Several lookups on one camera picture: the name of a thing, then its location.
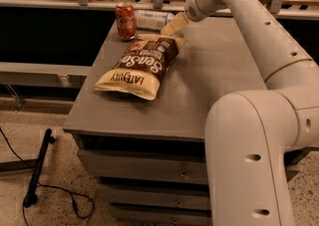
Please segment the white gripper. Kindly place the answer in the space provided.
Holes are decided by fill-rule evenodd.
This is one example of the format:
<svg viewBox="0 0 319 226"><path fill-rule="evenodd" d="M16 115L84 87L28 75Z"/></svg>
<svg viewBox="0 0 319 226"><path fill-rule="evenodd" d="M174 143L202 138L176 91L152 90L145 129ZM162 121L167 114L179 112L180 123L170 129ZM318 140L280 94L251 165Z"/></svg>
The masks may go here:
<svg viewBox="0 0 319 226"><path fill-rule="evenodd" d="M162 35L171 36L188 25L188 19L193 22L199 22L207 17L199 8L197 0L186 0L184 3L184 12L177 13L169 23L160 31Z"/></svg>

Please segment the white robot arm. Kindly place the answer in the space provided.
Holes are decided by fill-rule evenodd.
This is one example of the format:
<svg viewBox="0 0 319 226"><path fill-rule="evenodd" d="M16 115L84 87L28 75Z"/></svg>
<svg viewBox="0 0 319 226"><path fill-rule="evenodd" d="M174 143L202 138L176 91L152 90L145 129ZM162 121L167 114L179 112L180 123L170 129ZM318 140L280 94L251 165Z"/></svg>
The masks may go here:
<svg viewBox="0 0 319 226"><path fill-rule="evenodd" d="M284 154L319 139L319 67L258 0L186 0L199 22L229 9L266 85L228 94L205 124L213 226L295 226Z"/></svg>

